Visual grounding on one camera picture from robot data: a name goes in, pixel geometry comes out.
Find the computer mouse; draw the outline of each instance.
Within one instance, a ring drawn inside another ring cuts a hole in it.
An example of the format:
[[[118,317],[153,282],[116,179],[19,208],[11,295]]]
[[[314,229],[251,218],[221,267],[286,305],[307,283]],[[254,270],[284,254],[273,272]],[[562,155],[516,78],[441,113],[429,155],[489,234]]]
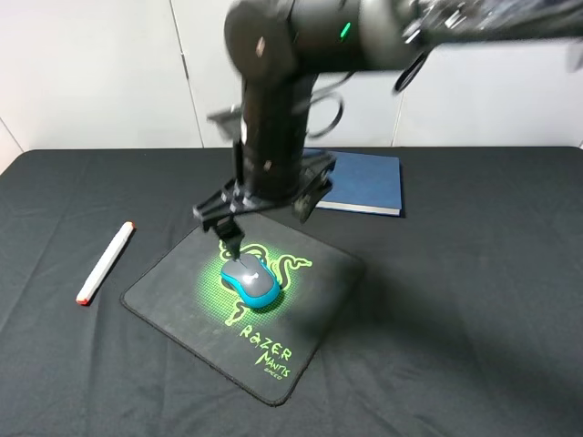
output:
[[[275,275],[250,253],[242,253],[239,259],[227,261],[220,275],[250,308],[267,307],[280,294]]]

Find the book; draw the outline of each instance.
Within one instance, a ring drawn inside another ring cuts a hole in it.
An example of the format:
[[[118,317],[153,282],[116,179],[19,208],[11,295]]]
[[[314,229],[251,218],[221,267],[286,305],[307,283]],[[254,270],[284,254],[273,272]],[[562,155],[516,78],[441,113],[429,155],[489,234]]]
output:
[[[401,161],[399,158],[333,152],[336,169],[330,175],[333,189],[317,208],[385,216],[400,216]]]

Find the marker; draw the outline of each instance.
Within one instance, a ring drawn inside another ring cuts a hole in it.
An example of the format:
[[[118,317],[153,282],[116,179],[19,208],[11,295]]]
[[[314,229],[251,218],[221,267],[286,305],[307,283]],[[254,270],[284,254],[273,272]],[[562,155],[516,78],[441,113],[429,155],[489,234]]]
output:
[[[103,253],[97,265],[93,268],[93,271],[85,281],[83,288],[77,294],[77,303],[79,305],[87,305],[90,301],[103,278],[106,277],[109,269],[115,262],[119,255],[119,252],[126,246],[129,236],[134,230],[134,224],[131,221],[124,223],[116,236],[111,240],[109,246],[107,246],[106,251]]]

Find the black tablecloth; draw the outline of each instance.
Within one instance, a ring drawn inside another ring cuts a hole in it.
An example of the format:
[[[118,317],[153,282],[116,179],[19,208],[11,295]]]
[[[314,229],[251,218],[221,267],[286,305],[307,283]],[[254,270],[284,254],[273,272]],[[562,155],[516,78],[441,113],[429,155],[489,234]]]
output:
[[[271,215],[368,269],[276,409],[119,303],[195,227],[228,150],[20,157],[0,177],[0,435],[583,435],[583,153],[366,152],[402,159],[406,218]],[[126,220],[137,233],[78,306]]]

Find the mouse pad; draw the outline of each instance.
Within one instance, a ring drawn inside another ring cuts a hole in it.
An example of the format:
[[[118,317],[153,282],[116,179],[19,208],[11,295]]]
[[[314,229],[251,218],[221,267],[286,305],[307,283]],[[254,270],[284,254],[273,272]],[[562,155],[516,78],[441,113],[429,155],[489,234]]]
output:
[[[279,297],[248,308],[222,282],[231,258],[195,229],[122,296],[122,303],[259,400],[283,404],[363,274],[360,260],[261,215],[238,219],[242,253],[262,258]]]

